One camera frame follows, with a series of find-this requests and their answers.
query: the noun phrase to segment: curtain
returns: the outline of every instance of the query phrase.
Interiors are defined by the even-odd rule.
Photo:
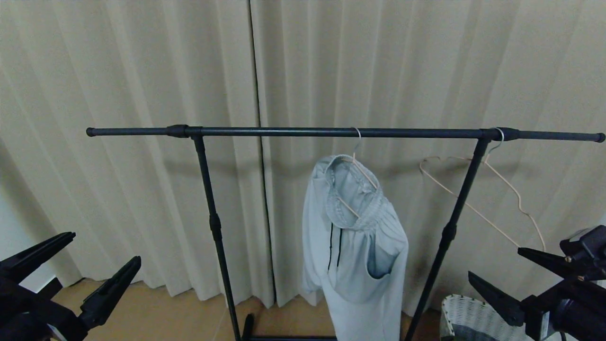
[[[22,209],[36,212],[32,233],[77,233],[64,255],[73,265],[56,267],[64,285],[106,279],[139,254],[136,280],[165,285],[171,295],[194,288],[206,299],[222,288],[193,143],[89,138],[86,127],[599,132],[604,18],[606,4],[581,1],[3,2],[2,171],[27,198]],[[235,300],[255,295],[269,306],[274,287],[278,305],[304,294],[308,176],[318,158],[350,154],[357,140],[205,140]],[[409,238],[408,314],[455,202],[421,175],[419,162],[468,157],[473,143],[363,139],[356,154],[378,176]],[[491,164],[521,193],[548,252],[603,214],[604,150],[512,141],[493,151]],[[458,191],[467,164],[426,167]],[[521,246],[540,249],[514,193],[485,167],[468,201]],[[449,293],[477,297],[468,270],[518,298],[558,280],[465,209],[434,306]]]
[[[85,129],[257,125],[247,3],[3,2],[0,18],[2,163],[43,213],[32,230],[76,232],[63,285],[107,279],[141,255],[136,280],[219,294],[193,143]],[[235,300],[270,306],[260,141],[206,145]]]
[[[606,127],[606,3],[581,1],[253,1],[262,126],[480,128],[599,132]],[[263,138],[279,304],[302,293],[300,216],[320,157],[355,138]],[[412,314],[455,198],[419,172],[430,155],[469,157],[471,140],[364,139],[408,235],[404,310]],[[604,212],[606,149],[512,141],[491,164],[520,191],[547,251]],[[465,162],[425,167],[458,192]],[[483,167],[468,202],[521,246],[541,248],[514,193]],[[477,297],[471,270],[512,295],[558,281],[464,209],[432,295]],[[319,297],[307,297],[312,303]]]

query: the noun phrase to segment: floor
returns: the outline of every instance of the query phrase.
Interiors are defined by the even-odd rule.
[[[83,280],[62,289],[53,300],[80,313],[80,304],[100,282]],[[252,297],[236,307],[240,329],[249,313],[256,317],[254,335],[333,336],[326,302],[309,305],[297,297],[282,308],[265,309]],[[427,311],[421,319],[415,341],[438,340],[439,313]],[[402,315],[402,335],[410,318]],[[105,325],[90,331],[87,341],[105,340],[233,340],[231,321],[225,298],[218,295],[201,302],[189,290],[170,297],[164,288],[150,289],[143,284],[131,285],[122,296]]]

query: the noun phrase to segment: white woven basket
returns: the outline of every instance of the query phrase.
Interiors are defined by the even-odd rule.
[[[461,295],[442,301],[440,337],[445,336],[466,341],[532,341],[524,327],[508,325],[490,305]]]

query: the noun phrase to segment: drawstring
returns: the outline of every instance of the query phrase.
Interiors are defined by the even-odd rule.
[[[333,224],[330,223],[330,247],[328,248],[330,251],[330,256],[328,257],[328,270],[330,270],[330,263],[333,260],[333,227]]]
[[[333,223],[330,223],[330,247],[328,250],[330,251],[330,256],[328,257],[328,270],[330,270],[330,263],[333,261],[333,230],[335,226]],[[337,256],[337,268],[339,267],[339,262],[341,261],[341,241],[343,240],[343,229],[340,229],[339,232],[339,255]]]

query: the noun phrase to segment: clothing rack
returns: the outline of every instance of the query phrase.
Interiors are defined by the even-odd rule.
[[[566,141],[594,141],[604,142],[606,135],[604,133],[570,133],[570,132],[537,132],[524,131],[512,128],[491,128],[491,129],[355,129],[355,128],[295,128],[295,127],[190,127],[185,124],[169,126],[165,128],[88,128],[86,134],[90,137],[104,135],[166,135],[176,138],[191,138],[196,146],[200,171],[202,172],[202,182],[208,203],[208,212],[210,214],[210,230],[213,234],[217,255],[219,257],[219,267],[223,285],[225,286],[225,296],[227,298],[227,307],[230,313],[231,324],[233,327],[234,338],[236,341],[312,341],[312,340],[336,340],[335,337],[272,337],[272,336],[253,336],[254,317],[249,314],[244,322],[244,330],[240,335],[238,327],[238,318],[236,316],[236,307],[233,303],[229,274],[227,271],[227,262],[225,260],[225,250],[223,248],[221,235],[221,221],[215,207],[215,198],[213,196],[210,174],[208,172],[208,161],[204,148],[204,137],[209,136],[250,136],[250,137],[382,137],[382,138],[469,138],[476,139],[473,158],[465,180],[461,186],[459,196],[454,204],[454,208],[448,223],[442,230],[442,239],[438,247],[436,258],[433,261],[431,270],[425,282],[421,298],[416,307],[415,315],[406,334],[405,341],[411,341],[415,329],[421,319],[421,314],[427,305],[427,300],[431,289],[438,276],[438,271],[444,261],[444,257],[450,243],[455,239],[457,222],[461,216],[461,211],[465,206],[467,195],[473,184],[473,180],[486,153],[486,148],[491,141],[511,141],[511,140],[566,140]]]

